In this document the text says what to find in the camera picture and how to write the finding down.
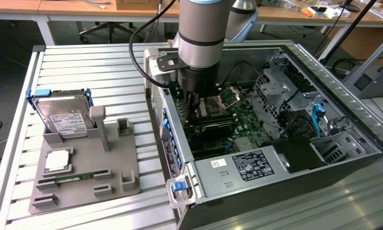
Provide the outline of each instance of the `floor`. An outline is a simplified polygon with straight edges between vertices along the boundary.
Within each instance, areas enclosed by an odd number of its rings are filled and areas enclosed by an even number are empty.
[[[21,85],[24,82],[31,50],[35,45],[44,45],[37,24],[32,21],[17,21],[16,28],[11,27],[11,21],[0,20],[0,121],[3,128],[0,130],[0,142],[7,140],[12,125],[13,115],[16,111],[16,102],[20,97]],[[93,22],[84,22],[83,26],[91,28]],[[160,35],[156,41],[165,41],[162,28],[165,26],[166,33],[177,32],[177,24],[160,24]],[[77,26],[75,22],[52,22],[52,30],[55,38],[60,45],[83,44],[77,35]],[[272,25],[266,28],[266,33],[260,32],[260,25],[253,27],[249,34],[249,40],[273,40],[291,39],[295,43],[301,43],[313,53],[318,44],[325,38],[317,29],[305,28],[302,26],[288,27],[285,25]],[[87,36],[89,44],[103,44],[108,42],[109,31],[107,29],[97,31]],[[128,43],[129,34],[116,31],[113,35],[114,43]],[[347,57],[349,54],[343,50],[338,50],[327,64],[335,59]],[[0,157],[3,156],[5,144],[0,145]]]

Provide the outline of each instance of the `white box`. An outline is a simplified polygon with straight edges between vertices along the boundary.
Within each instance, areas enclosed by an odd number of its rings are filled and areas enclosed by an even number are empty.
[[[343,10],[342,16],[341,18],[347,18],[351,15],[351,12],[349,12],[346,9],[342,9],[342,7],[337,6],[337,7],[326,7],[326,11],[323,13],[323,15],[333,19],[333,18],[338,18],[341,12]]]

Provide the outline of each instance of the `motherboard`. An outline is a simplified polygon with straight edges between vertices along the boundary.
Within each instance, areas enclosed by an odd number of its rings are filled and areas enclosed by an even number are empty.
[[[176,83],[170,92],[196,160],[260,148],[270,140],[253,112],[256,98],[241,87],[218,88],[218,95],[206,97],[194,113]]]

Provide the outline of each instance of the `wooden desk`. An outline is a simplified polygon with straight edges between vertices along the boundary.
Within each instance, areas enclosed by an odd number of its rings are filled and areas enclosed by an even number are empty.
[[[41,0],[0,0],[0,13],[39,14]]]
[[[61,0],[48,1],[43,0],[39,8],[40,14],[63,14],[63,15],[103,15],[103,16],[146,16],[152,17],[156,15],[156,10],[116,10],[116,1],[112,0],[110,5],[105,5],[107,9],[101,9],[96,6],[87,4],[83,0]],[[284,8],[272,8],[261,6],[258,9],[258,20],[260,21],[280,21],[286,24],[290,22],[301,23],[334,23],[335,19],[326,17],[309,18],[298,11],[288,11]],[[351,13],[349,18],[341,18],[338,23],[351,23],[359,13]],[[178,17],[178,2],[174,3],[170,10],[165,13],[164,17]],[[383,24],[383,20],[373,13],[367,13],[361,23],[369,24]]]
[[[153,17],[156,10],[117,10],[116,0],[109,0],[110,5],[107,9],[89,5],[83,0],[43,0],[39,8],[40,14],[63,14],[63,15],[100,15],[100,16],[142,16]],[[165,13],[165,17],[178,17],[178,4],[176,3]]]

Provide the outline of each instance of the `white sticker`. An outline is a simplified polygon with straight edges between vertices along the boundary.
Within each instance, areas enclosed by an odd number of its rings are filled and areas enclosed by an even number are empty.
[[[80,113],[51,115],[49,118],[61,135],[87,133],[87,127]]]
[[[225,162],[225,159],[218,159],[218,160],[212,161],[213,168],[222,167],[225,165],[228,165],[228,163]]]
[[[67,183],[67,182],[71,182],[71,181],[79,181],[79,180],[80,180],[80,178],[75,177],[75,178],[71,178],[71,179],[59,180],[57,183],[61,184],[61,183]]]

